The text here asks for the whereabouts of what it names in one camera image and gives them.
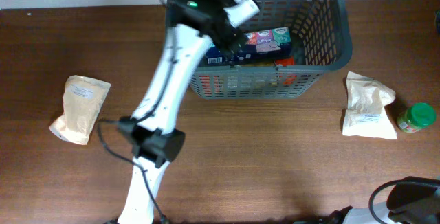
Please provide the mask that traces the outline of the grey plastic basket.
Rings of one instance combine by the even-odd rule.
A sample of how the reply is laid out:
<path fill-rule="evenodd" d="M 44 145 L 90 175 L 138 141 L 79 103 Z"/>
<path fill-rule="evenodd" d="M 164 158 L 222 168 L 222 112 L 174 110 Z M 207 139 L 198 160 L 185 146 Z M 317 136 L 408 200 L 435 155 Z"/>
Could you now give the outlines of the grey plastic basket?
<path fill-rule="evenodd" d="M 285 58 L 260 65 L 199 65 L 193 76 L 276 72 L 296 74 L 294 83 L 303 94 L 319 77 L 344 67 L 352 55 L 347 9 L 344 0 L 256 0 L 260 12 L 241 25 L 246 32 L 288 27 L 292 41 L 289 64 Z"/>

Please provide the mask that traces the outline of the beige pouch with label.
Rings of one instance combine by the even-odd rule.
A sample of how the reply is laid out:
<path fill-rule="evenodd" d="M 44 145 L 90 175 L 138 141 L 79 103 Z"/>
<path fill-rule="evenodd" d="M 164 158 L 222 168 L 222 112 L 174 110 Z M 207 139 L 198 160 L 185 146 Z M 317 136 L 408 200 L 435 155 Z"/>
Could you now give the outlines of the beige pouch with label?
<path fill-rule="evenodd" d="M 49 130 L 63 141 L 87 145 L 110 88 L 111 84 L 102 80 L 70 76 L 65 83 L 63 114 Z"/>

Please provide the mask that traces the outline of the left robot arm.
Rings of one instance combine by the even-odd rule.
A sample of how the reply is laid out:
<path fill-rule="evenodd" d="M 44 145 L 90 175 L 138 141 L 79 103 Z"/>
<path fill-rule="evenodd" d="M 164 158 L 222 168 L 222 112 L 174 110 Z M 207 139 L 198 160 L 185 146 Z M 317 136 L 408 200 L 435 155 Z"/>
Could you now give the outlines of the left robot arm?
<path fill-rule="evenodd" d="M 155 200 L 169 164 L 184 144 L 177 114 L 197 66 L 212 45 L 231 55 L 245 45 L 240 25 L 259 13 L 255 0 L 166 0 L 162 57 L 141 103 L 116 122 L 132 145 L 126 203 L 116 223 L 152 223 Z"/>

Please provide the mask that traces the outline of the Kleenex tissue multipack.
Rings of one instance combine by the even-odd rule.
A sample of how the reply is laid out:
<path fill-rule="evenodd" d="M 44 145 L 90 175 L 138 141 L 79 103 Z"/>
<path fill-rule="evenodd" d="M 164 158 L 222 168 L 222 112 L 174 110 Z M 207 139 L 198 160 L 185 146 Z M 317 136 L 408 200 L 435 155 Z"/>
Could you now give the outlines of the Kleenex tissue multipack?
<path fill-rule="evenodd" d="M 214 44 L 201 61 L 203 66 L 244 65 L 271 59 L 286 58 L 292 52 L 292 39 L 288 27 L 278 27 L 246 34 L 248 41 L 238 52 L 226 56 Z"/>

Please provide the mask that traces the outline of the green lidded jar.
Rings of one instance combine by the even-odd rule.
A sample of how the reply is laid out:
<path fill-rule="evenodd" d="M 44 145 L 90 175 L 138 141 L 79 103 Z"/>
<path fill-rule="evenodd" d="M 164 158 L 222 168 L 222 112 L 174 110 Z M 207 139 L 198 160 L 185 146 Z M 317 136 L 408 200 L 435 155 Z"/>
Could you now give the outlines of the green lidded jar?
<path fill-rule="evenodd" d="M 399 115 L 397 125 L 403 132 L 416 133 L 434 124 L 436 119 L 437 114 L 432 106 L 418 102 Z"/>

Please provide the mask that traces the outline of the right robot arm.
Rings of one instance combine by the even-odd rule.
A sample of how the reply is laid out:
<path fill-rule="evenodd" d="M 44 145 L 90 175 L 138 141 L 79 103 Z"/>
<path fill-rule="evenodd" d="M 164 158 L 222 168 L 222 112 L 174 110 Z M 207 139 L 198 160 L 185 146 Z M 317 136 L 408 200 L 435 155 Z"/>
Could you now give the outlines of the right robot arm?
<path fill-rule="evenodd" d="M 376 190 L 367 208 L 333 212 L 325 223 L 335 224 L 439 224 L 439 180 L 405 177 Z"/>

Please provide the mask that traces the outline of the orange pasta packet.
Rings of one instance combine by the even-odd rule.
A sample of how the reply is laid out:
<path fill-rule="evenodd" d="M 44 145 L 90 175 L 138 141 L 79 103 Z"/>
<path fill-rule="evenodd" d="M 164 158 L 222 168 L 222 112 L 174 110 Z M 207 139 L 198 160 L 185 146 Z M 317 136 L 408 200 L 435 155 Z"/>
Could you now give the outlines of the orange pasta packet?
<path fill-rule="evenodd" d="M 294 98 L 302 93 L 294 86 L 296 79 L 296 74 L 238 71 L 193 76 L 190 86 L 197 95 L 205 98 Z"/>

